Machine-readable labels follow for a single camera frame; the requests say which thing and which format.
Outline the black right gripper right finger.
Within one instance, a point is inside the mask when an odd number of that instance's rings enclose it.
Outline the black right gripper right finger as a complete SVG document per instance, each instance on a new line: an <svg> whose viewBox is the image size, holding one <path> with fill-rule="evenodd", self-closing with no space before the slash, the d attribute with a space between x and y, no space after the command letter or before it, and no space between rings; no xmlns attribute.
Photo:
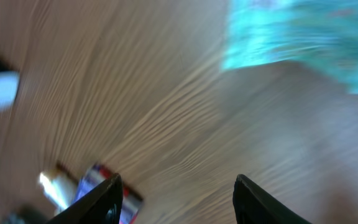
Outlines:
<svg viewBox="0 0 358 224"><path fill-rule="evenodd" d="M310 224L243 174L236 177L232 202L238 224Z"/></svg>

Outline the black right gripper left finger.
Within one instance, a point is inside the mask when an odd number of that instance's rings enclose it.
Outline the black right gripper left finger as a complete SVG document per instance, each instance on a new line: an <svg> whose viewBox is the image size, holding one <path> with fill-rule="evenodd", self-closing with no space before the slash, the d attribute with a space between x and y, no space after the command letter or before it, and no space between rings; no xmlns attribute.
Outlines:
<svg viewBox="0 0 358 224"><path fill-rule="evenodd" d="M113 174L47 224L119 224L123 183Z"/></svg>

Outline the white tube gold cap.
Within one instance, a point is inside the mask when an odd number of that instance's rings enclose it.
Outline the white tube gold cap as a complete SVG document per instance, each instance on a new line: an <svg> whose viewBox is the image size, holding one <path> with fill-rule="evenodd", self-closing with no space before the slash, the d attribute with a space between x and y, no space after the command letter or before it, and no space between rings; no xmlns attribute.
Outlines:
<svg viewBox="0 0 358 224"><path fill-rule="evenodd" d="M46 198L55 206L55 215L66 210L74 201L78 180L61 163L39 174L38 183Z"/></svg>

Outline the teal wipes packet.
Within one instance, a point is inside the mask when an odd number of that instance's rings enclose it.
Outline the teal wipes packet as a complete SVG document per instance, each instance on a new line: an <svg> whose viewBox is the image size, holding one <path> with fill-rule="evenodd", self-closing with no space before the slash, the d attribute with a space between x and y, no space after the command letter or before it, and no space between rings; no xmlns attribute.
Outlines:
<svg viewBox="0 0 358 224"><path fill-rule="evenodd" d="M358 0L232 0L222 69L286 60L358 94Z"/></svg>

